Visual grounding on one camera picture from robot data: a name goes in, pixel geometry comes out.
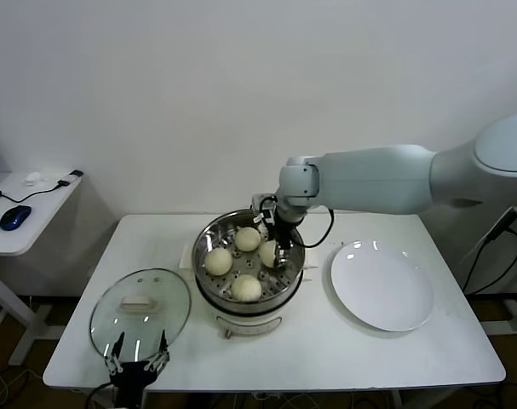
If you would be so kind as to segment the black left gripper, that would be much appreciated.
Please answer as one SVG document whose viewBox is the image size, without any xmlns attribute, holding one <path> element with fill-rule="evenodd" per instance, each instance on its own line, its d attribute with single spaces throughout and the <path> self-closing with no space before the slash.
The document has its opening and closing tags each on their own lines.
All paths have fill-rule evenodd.
<svg viewBox="0 0 517 409">
<path fill-rule="evenodd" d="M 109 378 L 117 389 L 115 403 L 141 403 L 145 388 L 156 381 L 156 371 L 162 371 L 169 362 L 168 340 L 162 330 L 157 353 L 147 361 L 126 362 L 119 360 L 124 344 L 122 331 L 113 344 L 111 353 L 104 356 Z"/>
</svg>

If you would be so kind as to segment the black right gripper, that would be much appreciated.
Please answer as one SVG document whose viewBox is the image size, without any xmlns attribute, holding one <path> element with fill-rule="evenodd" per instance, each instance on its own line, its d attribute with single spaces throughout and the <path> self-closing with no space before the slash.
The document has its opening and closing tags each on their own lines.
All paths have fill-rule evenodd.
<svg viewBox="0 0 517 409">
<path fill-rule="evenodd" d="M 277 242 L 274 251 L 274 267 L 286 268 L 290 258 L 290 248 L 292 247 L 292 232 L 296 225 L 293 222 L 287 222 L 279 215 L 274 216 L 273 235 Z"/>
</svg>

